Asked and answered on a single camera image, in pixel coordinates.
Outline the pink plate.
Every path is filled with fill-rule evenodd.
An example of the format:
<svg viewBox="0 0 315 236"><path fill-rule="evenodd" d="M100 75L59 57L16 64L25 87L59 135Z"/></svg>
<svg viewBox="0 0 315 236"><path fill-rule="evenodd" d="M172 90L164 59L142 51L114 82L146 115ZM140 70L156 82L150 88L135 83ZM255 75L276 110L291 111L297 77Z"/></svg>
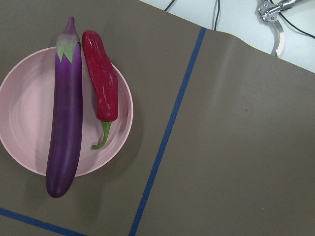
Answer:
<svg viewBox="0 0 315 236"><path fill-rule="evenodd" d="M24 168L46 174L54 100L55 47L37 51L14 66L0 87L0 140ZM91 173L116 156L124 145L133 120L133 100L126 80L118 78L119 116L111 124L101 149L102 126L96 118L96 97L89 73L82 65L83 131L77 176Z"/></svg>

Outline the metal grabber tong tool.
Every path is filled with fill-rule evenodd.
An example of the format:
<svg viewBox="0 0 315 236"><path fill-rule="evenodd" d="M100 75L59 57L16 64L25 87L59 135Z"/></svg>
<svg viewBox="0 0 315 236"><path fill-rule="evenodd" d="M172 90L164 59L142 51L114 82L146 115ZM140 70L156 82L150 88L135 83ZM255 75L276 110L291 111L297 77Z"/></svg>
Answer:
<svg viewBox="0 0 315 236"><path fill-rule="evenodd" d="M279 57L285 46L285 32L281 23L279 22L280 13L292 9L294 5L302 2L301 0L281 0L278 3L272 3L271 0L259 0L257 11L262 21L270 23L276 30L277 37L275 40L274 48L271 52L272 55Z"/></svg>

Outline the purple eggplant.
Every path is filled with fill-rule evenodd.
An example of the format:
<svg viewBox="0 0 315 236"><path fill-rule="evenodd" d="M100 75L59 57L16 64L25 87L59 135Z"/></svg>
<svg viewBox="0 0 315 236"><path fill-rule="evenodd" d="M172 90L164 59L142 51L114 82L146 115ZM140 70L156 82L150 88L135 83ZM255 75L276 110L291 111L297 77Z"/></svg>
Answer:
<svg viewBox="0 0 315 236"><path fill-rule="evenodd" d="M51 197L59 198L69 190L74 180L82 142L81 44L72 16L56 41L54 86L46 190Z"/></svg>

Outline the red chili pepper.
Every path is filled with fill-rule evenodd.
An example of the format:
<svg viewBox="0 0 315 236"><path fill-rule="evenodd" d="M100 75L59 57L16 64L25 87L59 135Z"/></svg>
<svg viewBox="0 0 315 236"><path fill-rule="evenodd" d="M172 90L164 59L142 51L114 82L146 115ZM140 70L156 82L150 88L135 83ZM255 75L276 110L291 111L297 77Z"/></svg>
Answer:
<svg viewBox="0 0 315 236"><path fill-rule="evenodd" d="M93 145L92 149L100 149L106 144L111 124L119 115L118 78L97 32L85 31L82 46L97 100L96 118L101 121L103 129L101 142Z"/></svg>

